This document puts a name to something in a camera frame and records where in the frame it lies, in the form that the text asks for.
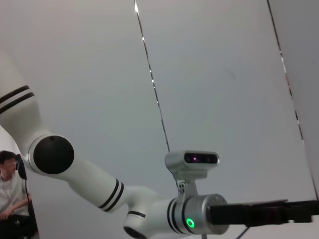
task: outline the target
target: white shirt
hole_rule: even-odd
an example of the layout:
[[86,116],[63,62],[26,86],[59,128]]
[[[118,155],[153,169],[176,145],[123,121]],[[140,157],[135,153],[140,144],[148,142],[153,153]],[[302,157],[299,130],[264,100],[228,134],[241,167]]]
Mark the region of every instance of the white shirt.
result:
[[[0,179],[0,213],[25,198],[25,180],[20,178],[18,171],[15,171],[15,174],[13,174],[12,178],[8,181],[4,182]],[[28,206],[22,206],[16,209],[12,214],[28,216]]]

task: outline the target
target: robotic arm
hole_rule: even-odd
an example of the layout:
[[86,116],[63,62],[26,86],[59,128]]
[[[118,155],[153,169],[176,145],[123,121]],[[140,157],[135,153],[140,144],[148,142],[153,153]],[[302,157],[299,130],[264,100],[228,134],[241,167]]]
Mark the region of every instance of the robotic arm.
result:
[[159,233],[220,235],[229,224],[256,227],[290,220],[308,223],[312,221],[311,215],[319,215],[317,201],[227,205],[221,195],[198,195],[195,180],[206,178],[207,171],[219,163],[214,152],[181,151],[166,155],[165,164],[177,183],[177,198],[162,200],[149,188],[124,186],[92,162],[78,158],[66,138],[45,127],[34,93],[1,52],[0,125],[13,137],[24,165],[31,171],[68,182],[74,192],[104,212],[127,204],[124,230],[137,239]]

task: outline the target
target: green led light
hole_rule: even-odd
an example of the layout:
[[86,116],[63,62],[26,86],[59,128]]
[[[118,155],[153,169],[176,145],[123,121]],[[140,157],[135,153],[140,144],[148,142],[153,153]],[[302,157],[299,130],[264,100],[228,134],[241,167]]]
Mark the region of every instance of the green led light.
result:
[[190,219],[190,218],[187,218],[187,219],[186,219],[186,223],[187,223],[187,225],[188,225],[190,228],[194,228],[194,227],[195,227],[194,221],[193,221],[192,219]]

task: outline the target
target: man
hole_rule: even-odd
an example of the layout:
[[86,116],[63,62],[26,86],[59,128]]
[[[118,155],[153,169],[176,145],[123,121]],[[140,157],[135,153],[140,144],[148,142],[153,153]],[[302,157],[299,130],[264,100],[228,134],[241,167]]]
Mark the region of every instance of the man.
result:
[[16,170],[16,155],[0,152],[0,238],[31,236],[36,231],[29,216],[28,198],[23,180]]

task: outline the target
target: black hair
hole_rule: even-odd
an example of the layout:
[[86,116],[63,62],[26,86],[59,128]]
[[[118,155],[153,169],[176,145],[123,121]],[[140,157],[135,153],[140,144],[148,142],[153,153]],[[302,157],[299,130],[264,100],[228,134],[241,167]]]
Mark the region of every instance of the black hair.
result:
[[6,160],[10,160],[12,158],[15,159],[15,153],[5,150],[0,152],[0,164],[4,164]]

